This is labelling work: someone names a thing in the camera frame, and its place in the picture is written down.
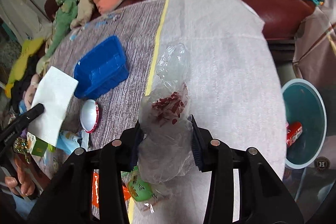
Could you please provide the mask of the person's hand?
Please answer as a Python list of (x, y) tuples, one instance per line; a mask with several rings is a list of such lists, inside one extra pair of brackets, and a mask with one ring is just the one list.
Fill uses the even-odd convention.
[(17, 196), (31, 196), (35, 191), (35, 184), (30, 175), (25, 171), (25, 165), (19, 157), (14, 158), (17, 166), (17, 177), (5, 176), (5, 184)]

